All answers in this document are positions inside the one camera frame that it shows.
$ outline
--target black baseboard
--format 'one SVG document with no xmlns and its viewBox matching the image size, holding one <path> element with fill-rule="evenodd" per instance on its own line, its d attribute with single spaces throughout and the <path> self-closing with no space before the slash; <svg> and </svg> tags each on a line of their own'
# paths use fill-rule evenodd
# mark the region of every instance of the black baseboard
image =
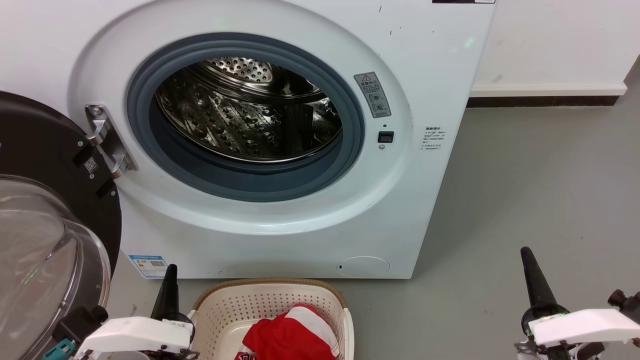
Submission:
<svg viewBox="0 0 640 360">
<path fill-rule="evenodd" d="M 542 106 L 614 106 L 619 96 L 470 97 L 468 108 L 536 108 Z"/>
</svg>

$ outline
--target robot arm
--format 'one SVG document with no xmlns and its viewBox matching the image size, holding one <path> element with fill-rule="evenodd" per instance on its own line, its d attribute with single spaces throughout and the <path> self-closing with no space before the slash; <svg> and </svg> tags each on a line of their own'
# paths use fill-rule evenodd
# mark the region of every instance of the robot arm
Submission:
<svg viewBox="0 0 640 360">
<path fill-rule="evenodd" d="M 558 305 L 531 249 L 522 248 L 531 307 L 522 317 L 528 340 L 516 343 L 519 360 L 598 359 L 608 341 L 632 340 L 640 347 L 640 292 L 625 297 L 616 290 L 609 303 L 615 309 L 587 309 L 570 313 Z"/>
<path fill-rule="evenodd" d="M 195 328 L 178 311 L 177 271 L 175 265 L 167 268 L 150 318 L 105 321 L 108 315 L 101 307 L 75 309 L 58 322 L 52 334 L 58 346 L 43 360 L 103 360 L 116 352 L 139 352 L 143 359 L 197 359 L 200 354 L 189 349 Z"/>
</svg>

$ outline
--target white baseboard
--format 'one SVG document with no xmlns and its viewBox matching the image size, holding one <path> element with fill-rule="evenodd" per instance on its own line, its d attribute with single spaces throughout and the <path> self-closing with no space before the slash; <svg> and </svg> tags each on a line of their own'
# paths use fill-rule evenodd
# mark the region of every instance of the white baseboard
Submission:
<svg viewBox="0 0 640 360">
<path fill-rule="evenodd" d="M 469 97 L 530 97 L 530 96 L 621 96 L 627 91 L 624 83 L 598 86 L 475 86 Z"/>
</svg>

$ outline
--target white wall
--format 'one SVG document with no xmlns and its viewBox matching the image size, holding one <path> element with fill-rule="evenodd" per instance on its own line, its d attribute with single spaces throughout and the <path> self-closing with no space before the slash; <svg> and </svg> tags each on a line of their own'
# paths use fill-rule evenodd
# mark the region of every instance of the white wall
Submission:
<svg viewBox="0 0 640 360">
<path fill-rule="evenodd" d="M 471 96 L 624 94 L 640 1 L 498 2 Z"/>
</svg>

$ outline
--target teal connector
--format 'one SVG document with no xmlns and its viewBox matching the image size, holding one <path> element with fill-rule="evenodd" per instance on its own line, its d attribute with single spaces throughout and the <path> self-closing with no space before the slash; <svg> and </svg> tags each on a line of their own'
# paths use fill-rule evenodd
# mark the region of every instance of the teal connector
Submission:
<svg viewBox="0 0 640 360">
<path fill-rule="evenodd" d="M 75 350 L 76 347 L 71 344 L 71 341 L 64 339 L 54 348 L 47 351 L 47 353 L 42 356 L 42 360 L 67 360 Z"/>
</svg>

